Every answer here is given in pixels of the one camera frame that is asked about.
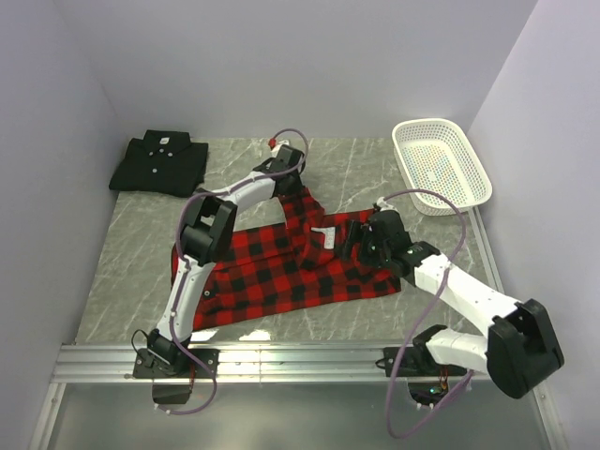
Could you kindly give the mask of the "red black plaid shirt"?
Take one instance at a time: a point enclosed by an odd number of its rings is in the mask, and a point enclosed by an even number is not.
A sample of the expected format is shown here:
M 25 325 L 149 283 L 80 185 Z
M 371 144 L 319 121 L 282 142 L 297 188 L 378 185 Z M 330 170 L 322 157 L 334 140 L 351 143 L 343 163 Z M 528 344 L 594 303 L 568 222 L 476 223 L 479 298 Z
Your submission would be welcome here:
M 327 214 L 307 188 L 278 201 L 284 222 L 233 234 L 202 289 L 194 330 L 400 292 L 390 271 L 338 256 L 352 221 L 372 210 Z

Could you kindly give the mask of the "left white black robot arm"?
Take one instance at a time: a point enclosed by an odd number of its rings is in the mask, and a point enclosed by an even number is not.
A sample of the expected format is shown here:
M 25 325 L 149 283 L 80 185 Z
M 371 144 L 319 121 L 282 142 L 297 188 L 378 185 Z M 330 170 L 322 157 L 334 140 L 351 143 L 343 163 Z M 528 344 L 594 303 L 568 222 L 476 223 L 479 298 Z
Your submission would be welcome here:
M 147 350 L 166 376 L 180 376 L 188 368 L 196 307 L 216 263 L 230 248 L 237 215 L 299 187 L 306 156 L 279 143 L 269 159 L 240 181 L 216 192 L 203 190 L 184 206 L 176 230 L 175 279 L 163 315 L 147 339 Z

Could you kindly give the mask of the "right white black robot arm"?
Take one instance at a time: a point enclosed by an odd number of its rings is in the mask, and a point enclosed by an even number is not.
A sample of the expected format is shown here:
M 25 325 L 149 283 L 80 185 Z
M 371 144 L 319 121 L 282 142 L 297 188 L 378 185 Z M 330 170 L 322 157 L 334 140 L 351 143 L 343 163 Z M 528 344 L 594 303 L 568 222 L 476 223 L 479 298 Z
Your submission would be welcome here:
M 564 356 L 547 309 L 537 300 L 520 302 L 454 265 L 431 244 L 414 242 L 398 212 L 378 210 L 353 220 L 340 249 L 377 269 L 389 270 L 466 318 L 477 334 L 435 325 L 412 338 L 414 366 L 423 374 L 454 366 L 487 374 L 510 398 L 522 398 L 559 370 Z

